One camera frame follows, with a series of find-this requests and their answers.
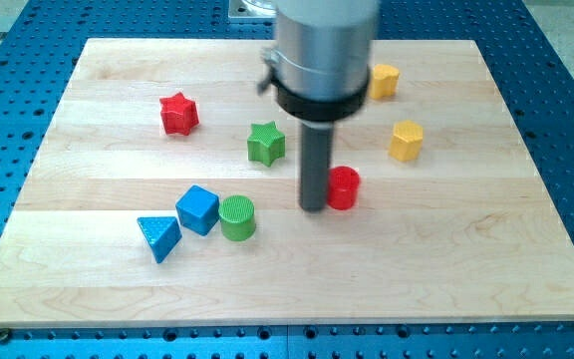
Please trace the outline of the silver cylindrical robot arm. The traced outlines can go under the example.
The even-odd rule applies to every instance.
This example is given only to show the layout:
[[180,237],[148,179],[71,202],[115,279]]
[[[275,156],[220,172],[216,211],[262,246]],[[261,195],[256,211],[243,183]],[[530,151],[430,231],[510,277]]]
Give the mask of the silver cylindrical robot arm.
[[365,101],[378,0],[279,0],[275,43],[261,53],[262,94],[276,89],[288,114],[321,125],[348,118]]

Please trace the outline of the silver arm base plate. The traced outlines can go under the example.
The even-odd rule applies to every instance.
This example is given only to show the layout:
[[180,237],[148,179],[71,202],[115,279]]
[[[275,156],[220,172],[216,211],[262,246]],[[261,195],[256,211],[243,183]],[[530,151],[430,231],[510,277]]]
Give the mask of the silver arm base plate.
[[273,0],[229,0],[228,17],[230,19],[273,18],[276,6]]

